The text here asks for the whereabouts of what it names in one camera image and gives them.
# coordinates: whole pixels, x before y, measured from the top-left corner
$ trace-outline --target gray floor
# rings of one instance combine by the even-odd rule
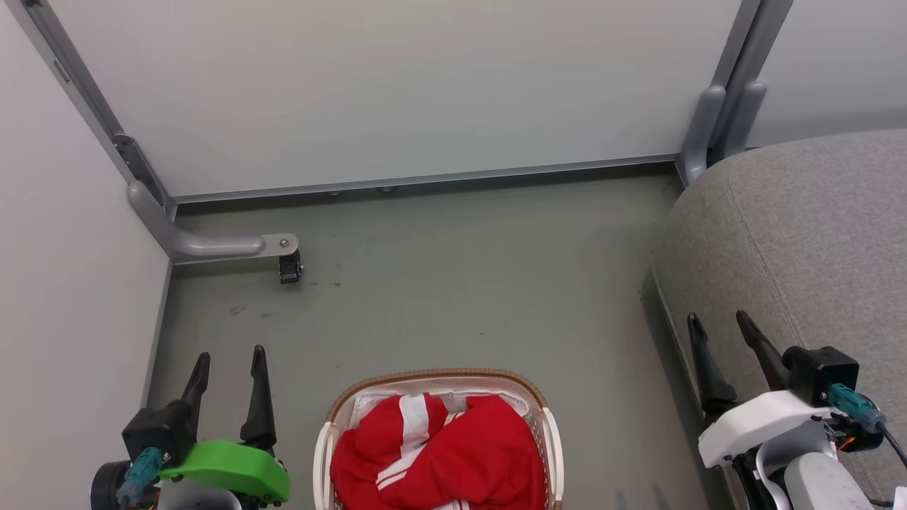
[[[317,432],[345,388],[418,368],[507,368],[558,418],[566,508],[725,508],[694,457],[687,382],[644,285],[679,193],[665,172],[181,217],[198,232],[295,232],[306,274],[280,286],[273,262],[175,271],[151,403],[178,397],[208,350],[200,436],[238,439],[263,344],[288,507],[309,509]]]

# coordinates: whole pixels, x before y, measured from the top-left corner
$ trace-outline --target gray upholstered ottoman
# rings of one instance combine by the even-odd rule
[[[857,389],[907,443],[907,130],[784,143],[709,169],[670,213],[655,275],[688,374],[696,312],[741,400],[768,387],[734,313],[782,352],[831,345],[856,358]],[[891,499],[907,471],[888,446],[842,460]]]

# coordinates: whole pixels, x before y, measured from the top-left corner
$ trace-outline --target green plastic part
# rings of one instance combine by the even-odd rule
[[[192,447],[180,466],[158,476],[185,476],[200,484],[251,495],[263,503],[289,500],[289,474],[268,452],[229,441],[206,441]]]

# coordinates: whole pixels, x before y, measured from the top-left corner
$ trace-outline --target basket handle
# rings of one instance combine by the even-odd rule
[[[331,508],[331,457],[334,456],[334,424],[326,422],[315,443],[315,461],[312,464],[312,494],[315,510]]]
[[[561,432],[558,430],[558,422],[547,407],[541,409],[541,416],[546,433],[545,439],[548,440],[554,460],[548,468],[549,484],[551,484],[551,492],[554,494],[554,501],[559,503],[564,496],[564,452],[561,446]]]

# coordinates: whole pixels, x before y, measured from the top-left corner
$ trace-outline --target red and white fabric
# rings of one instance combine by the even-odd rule
[[[337,443],[331,479],[350,510],[542,510],[535,439],[497,396],[448,413],[428,394],[390,397]]]

